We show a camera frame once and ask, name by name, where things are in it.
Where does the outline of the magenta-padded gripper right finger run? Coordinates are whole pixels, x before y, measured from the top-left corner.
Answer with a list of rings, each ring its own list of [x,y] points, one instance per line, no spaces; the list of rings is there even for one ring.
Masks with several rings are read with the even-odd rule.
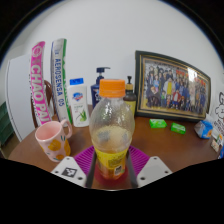
[[[148,156],[140,149],[130,146],[127,167],[133,188],[146,186],[172,173],[158,156]]]

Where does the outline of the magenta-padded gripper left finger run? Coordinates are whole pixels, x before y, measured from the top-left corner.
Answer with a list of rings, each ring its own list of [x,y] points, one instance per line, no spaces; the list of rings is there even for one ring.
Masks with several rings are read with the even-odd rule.
[[[65,157],[51,173],[84,188],[91,188],[96,165],[96,153],[91,146],[75,157]]]

